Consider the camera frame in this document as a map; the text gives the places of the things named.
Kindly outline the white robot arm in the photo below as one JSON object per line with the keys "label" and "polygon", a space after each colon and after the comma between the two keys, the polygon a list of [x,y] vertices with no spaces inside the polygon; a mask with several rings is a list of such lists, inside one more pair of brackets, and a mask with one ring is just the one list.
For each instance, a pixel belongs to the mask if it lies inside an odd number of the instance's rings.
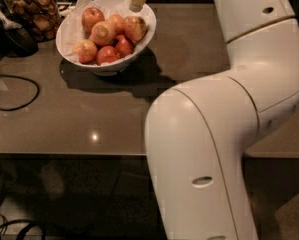
{"label": "white robot arm", "polygon": [[299,26],[289,0],[214,0],[230,68],[152,104],[147,162],[170,240],[258,240],[244,151],[299,103]]}

